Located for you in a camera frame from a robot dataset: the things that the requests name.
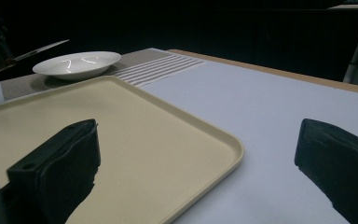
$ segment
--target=tabletop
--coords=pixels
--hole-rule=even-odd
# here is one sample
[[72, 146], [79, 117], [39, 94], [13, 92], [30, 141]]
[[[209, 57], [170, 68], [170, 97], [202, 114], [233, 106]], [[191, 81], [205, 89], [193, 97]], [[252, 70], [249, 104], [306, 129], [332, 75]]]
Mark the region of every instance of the tabletop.
[[[358, 86], [179, 49], [150, 50], [158, 55], [151, 62], [179, 57], [188, 66], [174, 70], [167, 63], [138, 87], [231, 133], [245, 148], [238, 168], [174, 223], [348, 223], [294, 158], [303, 119], [358, 136]], [[121, 73], [150, 63], [129, 61]]]

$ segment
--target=white object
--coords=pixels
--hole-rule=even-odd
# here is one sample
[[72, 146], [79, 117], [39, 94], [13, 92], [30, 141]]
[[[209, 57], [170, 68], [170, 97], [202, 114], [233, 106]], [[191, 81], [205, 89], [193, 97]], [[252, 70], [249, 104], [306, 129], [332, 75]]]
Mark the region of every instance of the white object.
[[43, 61], [33, 71], [59, 79], [82, 80], [100, 75], [120, 58], [120, 54], [108, 51], [74, 53]]

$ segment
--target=metal blade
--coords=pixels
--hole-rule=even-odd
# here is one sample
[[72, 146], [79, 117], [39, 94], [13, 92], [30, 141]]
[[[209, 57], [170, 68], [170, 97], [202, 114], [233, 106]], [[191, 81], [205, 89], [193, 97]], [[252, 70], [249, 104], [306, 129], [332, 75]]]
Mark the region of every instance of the metal blade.
[[67, 39], [67, 40], [62, 40], [62, 41], [59, 41], [59, 42], [54, 43], [54, 44], [49, 44], [49, 45], [44, 46], [44, 47], [42, 47], [42, 48], [40, 48], [40, 49], [34, 49], [34, 50], [32, 50], [32, 51], [30, 51], [30, 52], [28, 52], [28, 53], [22, 54], [21, 56], [15, 58], [14, 60], [15, 60], [16, 62], [18, 62], [19, 60], [28, 58], [28, 57], [30, 57], [30, 56], [36, 54], [36, 53], [39, 53], [40, 51], [43, 51], [43, 50], [45, 50], [45, 49], [51, 49], [51, 48], [53, 48], [53, 47], [55, 47], [55, 46], [57, 46], [57, 45], [60, 45], [60, 44], [62, 44], [62, 43], [65, 43], [66, 41], [69, 41], [69, 39]]

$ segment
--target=white table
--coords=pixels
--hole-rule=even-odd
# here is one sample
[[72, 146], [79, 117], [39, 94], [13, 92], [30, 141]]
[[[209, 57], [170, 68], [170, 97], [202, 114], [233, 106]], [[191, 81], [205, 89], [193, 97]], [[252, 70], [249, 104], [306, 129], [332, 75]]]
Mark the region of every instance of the white table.
[[241, 165], [175, 223], [348, 223], [294, 158], [302, 119], [358, 135], [358, 92], [342, 90], [358, 87], [205, 62], [141, 87], [232, 133], [245, 147]]

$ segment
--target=table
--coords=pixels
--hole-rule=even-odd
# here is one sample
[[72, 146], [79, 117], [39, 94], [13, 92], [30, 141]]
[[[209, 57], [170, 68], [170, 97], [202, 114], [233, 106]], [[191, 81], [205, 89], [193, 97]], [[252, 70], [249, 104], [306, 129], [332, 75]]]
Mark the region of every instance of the table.
[[245, 147], [241, 165], [174, 223], [348, 223], [294, 157], [305, 118], [358, 136], [358, 86], [178, 49], [150, 50], [202, 63], [139, 88], [232, 133]]

